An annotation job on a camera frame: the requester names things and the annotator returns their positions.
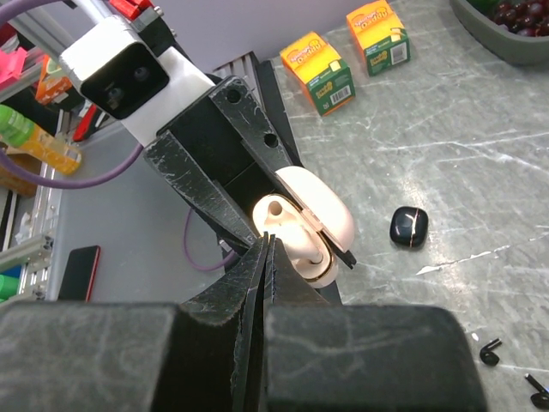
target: yellow juice box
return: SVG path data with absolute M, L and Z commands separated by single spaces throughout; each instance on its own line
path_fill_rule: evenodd
M 347 15 L 347 24 L 370 76 L 410 61 L 406 28 L 386 0 L 354 10 Z
M 334 47 L 318 34 L 311 32 L 289 45 L 281 51 L 281 57 L 322 116 L 354 97 L 351 69 Z

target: camera lens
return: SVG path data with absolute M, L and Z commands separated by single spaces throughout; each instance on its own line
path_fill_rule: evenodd
M 148 79 L 149 75 L 150 75 L 150 71 L 148 71 L 146 67 L 138 67 L 134 71 L 134 78 L 138 82 L 145 82 Z
M 124 91 L 121 88 L 112 88 L 108 95 L 109 100 L 120 101 L 124 97 Z

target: juice box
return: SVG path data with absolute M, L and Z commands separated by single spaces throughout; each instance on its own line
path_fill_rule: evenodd
M 281 51 L 281 57 L 322 116 L 354 97 L 351 69 L 334 47 L 318 34 L 307 34 Z
M 72 88 L 69 78 L 63 74 L 61 68 L 49 56 L 44 56 L 39 84 L 36 89 L 36 100 L 42 105 L 52 101 L 62 101 L 67 90 Z
M 406 28 L 386 0 L 354 10 L 347 24 L 370 76 L 410 61 Z

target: marble-pattern tabletop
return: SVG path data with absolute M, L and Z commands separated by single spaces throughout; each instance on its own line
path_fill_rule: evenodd
M 523 378 L 549 386 L 549 70 L 487 51 L 448 0 L 395 0 L 409 63 L 369 78 L 347 27 L 325 38 L 351 66 L 354 101 L 320 118 L 279 58 L 275 72 L 305 165 L 356 224 L 345 304 L 427 304 L 466 331 L 491 410 L 536 410 Z M 393 212 L 430 217 L 425 247 L 389 240 Z M 479 349 L 504 342 L 495 368 Z

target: pink object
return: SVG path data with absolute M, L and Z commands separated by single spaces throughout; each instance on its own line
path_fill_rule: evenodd
M 0 90 L 21 79 L 26 57 L 27 51 L 22 48 L 10 54 L 0 51 Z

